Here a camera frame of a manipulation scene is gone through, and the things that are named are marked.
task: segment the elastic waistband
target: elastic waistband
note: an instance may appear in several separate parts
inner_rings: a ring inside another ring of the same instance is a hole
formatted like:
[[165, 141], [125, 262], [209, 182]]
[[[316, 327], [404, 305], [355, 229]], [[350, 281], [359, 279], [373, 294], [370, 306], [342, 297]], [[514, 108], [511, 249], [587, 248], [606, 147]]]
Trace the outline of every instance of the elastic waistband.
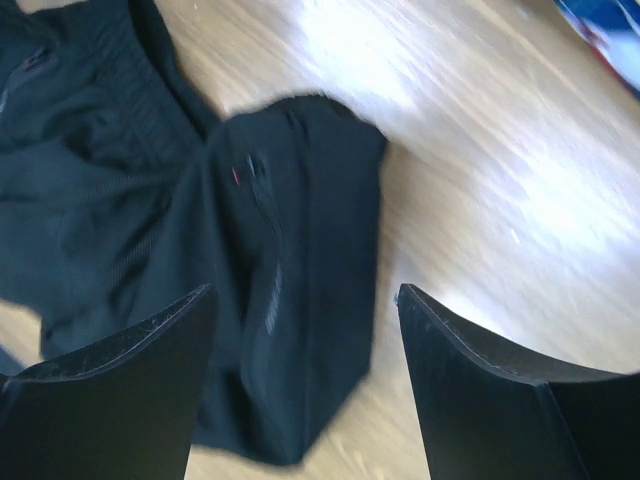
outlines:
[[[90, 0], [69, 9], [70, 28], [84, 31], [114, 89], [114, 98], [131, 120], [143, 147], [162, 165], [186, 162], [203, 139], [174, 97], [149, 53], [161, 55], [161, 68], [177, 72], [171, 37], [153, 0]], [[133, 15], [144, 22], [136, 31]], [[183, 82], [177, 75], [173, 80]], [[188, 89], [186, 82], [178, 90]]]

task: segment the black clothing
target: black clothing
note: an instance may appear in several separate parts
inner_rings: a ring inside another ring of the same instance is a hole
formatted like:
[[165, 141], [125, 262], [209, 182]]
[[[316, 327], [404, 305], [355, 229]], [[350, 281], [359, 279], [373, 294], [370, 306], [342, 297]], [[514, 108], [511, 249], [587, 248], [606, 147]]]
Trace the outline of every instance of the black clothing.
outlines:
[[0, 42], [0, 297], [52, 358], [212, 284], [195, 441], [301, 460], [369, 367], [384, 136], [321, 96], [222, 122], [151, 0], [0, 0]]

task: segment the wooden floor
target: wooden floor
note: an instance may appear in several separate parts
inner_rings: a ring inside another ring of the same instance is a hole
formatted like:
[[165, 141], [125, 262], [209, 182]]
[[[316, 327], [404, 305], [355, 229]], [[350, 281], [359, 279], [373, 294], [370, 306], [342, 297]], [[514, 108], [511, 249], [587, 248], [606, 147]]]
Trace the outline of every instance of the wooden floor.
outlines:
[[[370, 378], [302, 468], [195, 450], [188, 479], [428, 478], [392, 303], [402, 282], [546, 354], [640, 368], [640, 103], [551, 0], [158, 4], [221, 114], [321, 89], [394, 142]], [[35, 362], [35, 320], [0, 318], [0, 341]]]

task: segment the zipper pocket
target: zipper pocket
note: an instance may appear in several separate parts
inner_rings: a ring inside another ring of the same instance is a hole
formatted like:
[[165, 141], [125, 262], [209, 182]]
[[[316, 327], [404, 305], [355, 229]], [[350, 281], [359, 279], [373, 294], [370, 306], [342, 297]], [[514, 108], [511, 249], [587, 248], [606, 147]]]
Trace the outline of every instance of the zipper pocket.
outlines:
[[0, 94], [0, 114], [6, 109], [12, 92], [48, 70], [56, 63], [55, 60], [56, 57], [49, 48], [40, 47], [33, 55], [14, 68], [9, 73]]
[[284, 253], [284, 234], [278, 216], [278, 210], [271, 185], [271, 178], [265, 159], [260, 155], [249, 155], [247, 162], [251, 171], [251, 189], [253, 197], [269, 224], [276, 242], [276, 271], [271, 288], [269, 306], [264, 320], [269, 335], [273, 334], [278, 312], [280, 310], [280, 295], [282, 292], [282, 255]]

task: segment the colorful object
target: colorful object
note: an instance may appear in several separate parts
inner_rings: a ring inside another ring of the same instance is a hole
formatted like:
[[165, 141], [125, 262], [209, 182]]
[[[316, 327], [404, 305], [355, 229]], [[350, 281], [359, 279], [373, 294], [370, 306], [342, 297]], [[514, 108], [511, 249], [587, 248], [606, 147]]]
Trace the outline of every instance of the colorful object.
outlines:
[[638, 0], [556, 0], [593, 52], [640, 99]]

